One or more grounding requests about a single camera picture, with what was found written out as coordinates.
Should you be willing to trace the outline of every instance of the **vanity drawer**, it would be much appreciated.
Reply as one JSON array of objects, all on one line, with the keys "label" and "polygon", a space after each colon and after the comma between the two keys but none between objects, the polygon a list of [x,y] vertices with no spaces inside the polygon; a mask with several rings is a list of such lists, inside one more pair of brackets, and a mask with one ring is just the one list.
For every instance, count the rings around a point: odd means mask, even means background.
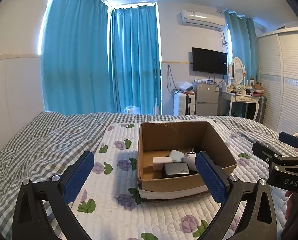
[{"label": "vanity drawer", "polygon": [[256,98],[247,98],[247,102],[256,103],[257,99]]},{"label": "vanity drawer", "polygon": [[247,97],[244,97],[244,96],[236,96],[236,101],[246,102],[246,101],[247,101]]}]

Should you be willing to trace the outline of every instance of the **sliding door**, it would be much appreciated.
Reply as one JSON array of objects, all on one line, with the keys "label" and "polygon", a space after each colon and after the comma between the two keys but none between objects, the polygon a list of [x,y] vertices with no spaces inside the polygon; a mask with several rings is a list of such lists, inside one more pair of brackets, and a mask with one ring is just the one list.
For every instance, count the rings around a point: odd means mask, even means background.
[{"label": "sliding door", "polygon": [[258,37],[260,82],[267,107],[263,124],[298,132],[298,27]]}]

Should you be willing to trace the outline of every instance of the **quilted mat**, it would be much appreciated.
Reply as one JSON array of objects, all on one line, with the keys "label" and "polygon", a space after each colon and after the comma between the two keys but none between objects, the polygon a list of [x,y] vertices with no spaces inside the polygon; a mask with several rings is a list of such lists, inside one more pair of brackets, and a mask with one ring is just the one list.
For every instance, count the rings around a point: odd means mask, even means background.
[{"label": "quilted mat", "polygon": [[[236,159],[237,168],[233,174],[242,181],[256,182],[268,177],[268,165],[252,154],[251,142],[267,135],[256,135],[254,131],[233,133],[215,119],[190,121],[208,121],[213,125]],[[139,127],[139,123],[108,126],[99,146],[91,149],[95,164],[73,203],[73,213],[94,240],[197,239],[216,215],[220,204],[213,201],[210,193],[177,200],[142,201],[136,172]],[[294,149],[289,150],[291,155],[295,154]],[[280,235],[285,224],[285,191],[271,187],[271,193]],[[240,204],[225,239],[233,235],[245,204]]]}]

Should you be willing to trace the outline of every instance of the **white suitcase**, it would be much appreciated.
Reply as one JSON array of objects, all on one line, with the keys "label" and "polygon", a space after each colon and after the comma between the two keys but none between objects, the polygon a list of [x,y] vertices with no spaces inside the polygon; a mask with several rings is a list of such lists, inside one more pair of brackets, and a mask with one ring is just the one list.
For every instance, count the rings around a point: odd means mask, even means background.
[{"label": "white suitcase", "polygon": [[195,111],[195,95],[175,93],[173,97],[173,115],[193,115]]}]

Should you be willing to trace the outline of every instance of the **pink charger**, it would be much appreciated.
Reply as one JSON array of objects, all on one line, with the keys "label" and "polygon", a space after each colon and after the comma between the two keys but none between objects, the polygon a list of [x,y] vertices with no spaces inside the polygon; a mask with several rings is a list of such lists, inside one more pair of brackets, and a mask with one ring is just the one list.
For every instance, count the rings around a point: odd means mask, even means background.
[{"label": "pink charger", "polygon": [[171,157],[153,157],[152,169],[153,171],[162,171],[165,163],[172,163]]}]

